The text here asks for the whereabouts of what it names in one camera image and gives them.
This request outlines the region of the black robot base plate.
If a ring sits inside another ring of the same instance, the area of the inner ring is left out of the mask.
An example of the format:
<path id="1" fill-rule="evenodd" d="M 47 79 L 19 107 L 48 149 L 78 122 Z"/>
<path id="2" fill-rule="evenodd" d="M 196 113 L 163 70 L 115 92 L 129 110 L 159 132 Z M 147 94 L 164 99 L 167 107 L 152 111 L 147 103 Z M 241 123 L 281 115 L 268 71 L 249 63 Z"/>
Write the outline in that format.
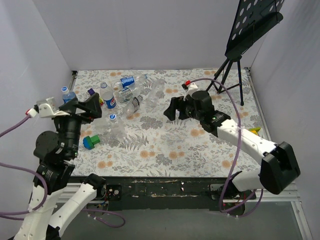
<path id="1" fill-rule="evenodd" d="M 219 210 L 225 177 L 106 176 L 94 201 L 109 211 Z"/>

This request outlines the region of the Pocari Sweat plastic bottle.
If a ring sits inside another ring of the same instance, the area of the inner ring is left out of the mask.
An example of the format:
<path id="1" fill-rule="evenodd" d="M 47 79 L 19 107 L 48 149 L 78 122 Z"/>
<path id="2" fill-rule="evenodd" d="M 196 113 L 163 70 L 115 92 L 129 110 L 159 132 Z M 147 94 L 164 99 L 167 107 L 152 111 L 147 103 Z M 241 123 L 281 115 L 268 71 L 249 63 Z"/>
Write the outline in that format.
<path id="1" fill-rule="evenodd" d="M 76 94 L 73 91 L 62 93 L 62 100 L 64 104 L 74 99 L 75 97 L 76 97 Z"/>

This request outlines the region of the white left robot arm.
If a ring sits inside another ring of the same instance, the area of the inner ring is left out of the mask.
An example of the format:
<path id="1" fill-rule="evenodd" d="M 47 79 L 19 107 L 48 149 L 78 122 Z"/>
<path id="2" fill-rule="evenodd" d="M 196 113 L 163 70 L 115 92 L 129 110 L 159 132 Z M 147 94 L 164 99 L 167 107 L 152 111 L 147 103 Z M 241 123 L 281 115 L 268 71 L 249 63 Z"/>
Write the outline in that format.
<path id="1" fill-rule="evenodd" d="M 33 179 L 31 198 L 14 240 L 59 240 L 72 220 L 92 200 L 106 196 L 106 180 L 94 173 L 87 176 L 76 193 L 59 209 L 56 203 L 67 187 L 78 156 L 81 126 L 102 116 L 100 96 L 85 101 L 76 97 L 57 106 L 53 97 L 40 100 L 27 114 L 50 118 L 55 131 L 44 131 L 36 139 L 33 154 L 39 166 Z"/>

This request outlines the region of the Pocari Sweat cap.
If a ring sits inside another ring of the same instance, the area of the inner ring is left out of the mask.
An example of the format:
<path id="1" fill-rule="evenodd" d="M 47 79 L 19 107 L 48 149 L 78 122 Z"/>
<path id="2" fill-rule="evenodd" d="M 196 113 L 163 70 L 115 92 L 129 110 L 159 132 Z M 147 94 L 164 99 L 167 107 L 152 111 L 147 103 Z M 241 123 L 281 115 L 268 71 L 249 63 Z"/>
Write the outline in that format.
<path id="1" fill-rule="evenodd" d="M 110 114 L 109 115 L 109 120 L 111 122 L 116 122 L 117 121 L 117 115 L 116 114 Z"/>
<path id="2" fill-rule="evenodd" d="M 61 88 L 61 91 L 64 93 L 64 94 L 67 94 L 69 92 L 69 89 L 68 87 L 64 86 Z"/>

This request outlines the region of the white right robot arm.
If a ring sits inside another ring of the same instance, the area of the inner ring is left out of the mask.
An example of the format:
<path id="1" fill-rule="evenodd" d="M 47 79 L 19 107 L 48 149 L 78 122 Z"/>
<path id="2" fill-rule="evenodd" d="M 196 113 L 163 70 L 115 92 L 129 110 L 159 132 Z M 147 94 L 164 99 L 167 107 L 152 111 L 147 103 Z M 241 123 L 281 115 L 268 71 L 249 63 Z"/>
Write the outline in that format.
<path id="1" fill-rule="evenodd" d="M 281 193 L 300 174 L 293 147 L 282 142 L 266 140 L 246 129 L 238 127 L 231 117 L 215 109 L 205 90 L 187 96 L 173 97 L 163 113 L 170 121 L 198 120 L 202 128 L 217 138 L 225 140 L 252 157 L 260 169 L 234 173 L 226 186 L 227 195 L 237 199 L 245 191 L 266 189 L 274 195 Z"/>

